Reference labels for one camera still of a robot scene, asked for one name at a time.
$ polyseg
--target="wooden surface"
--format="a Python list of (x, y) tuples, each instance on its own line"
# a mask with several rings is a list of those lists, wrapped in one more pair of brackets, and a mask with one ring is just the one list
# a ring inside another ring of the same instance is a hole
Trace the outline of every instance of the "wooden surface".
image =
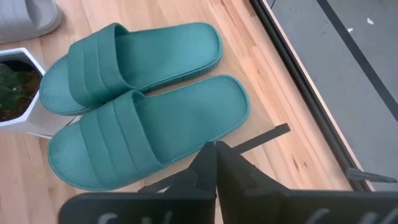
[[(223, 59), (210, 75), (235, 76), (252, 103), (247, 122), (223, 140), (235, 146), (288, 123), (291, 132), (246, 152), (245, 158), (291, 189), (350, 189), (248, 0), (58, 0), (57, 3), (64, 18), (55, 32), (39, 39), (0, 45), (0, 49), (27, 47), (46, 65), (51, 65), (67, 52), (71, 43), (112, 22), (119, 22), (129, 30), (209, 22), (219, 30), (224, 44)], [(52, 172), (47, 163), (47, 140), (27, 134), (1, 134), (0, 146), (1, 224), (55, 223), (62, 204), (84, 192), (68, 186)], [(117, 191), (136, 191), (185, 168), (193, 157)], [(219, 208), (216, 221), (221, 223)]]

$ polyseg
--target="plant pot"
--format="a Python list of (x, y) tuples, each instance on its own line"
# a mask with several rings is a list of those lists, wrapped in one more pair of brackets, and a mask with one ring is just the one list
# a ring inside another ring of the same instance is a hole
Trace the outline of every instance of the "plant pot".
[[(33, 66), (41, 75), (44, 68), (26, 48), (0, 50), (0, 63), (21, 61)], [(39, 91), (35, 94), (29, 107), (18, 118), (0, 122), (0, 131), (17, 131), (43, 138), (51, 138), (59, 129), (69, 124), (74, 116), (60, 116), (47, 111), (39, 100)]]

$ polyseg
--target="teal slide sandal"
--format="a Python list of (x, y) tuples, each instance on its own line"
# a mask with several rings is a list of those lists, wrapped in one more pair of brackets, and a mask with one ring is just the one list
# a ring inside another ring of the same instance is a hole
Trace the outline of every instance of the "teal slide sandal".
[(228, 75), (154, 96), (132, 90), (61, 129), (49, 164), (74, 187), (117, 189), (229, 134), (249, 111), (244, 88)]
[(49, 68), (40, 100), (53, 113), (82, 114), (129, 90), (146, 93), (209, 72), (222, 53), (219, 34), (202, 22), (138, 32), (111, 24)]

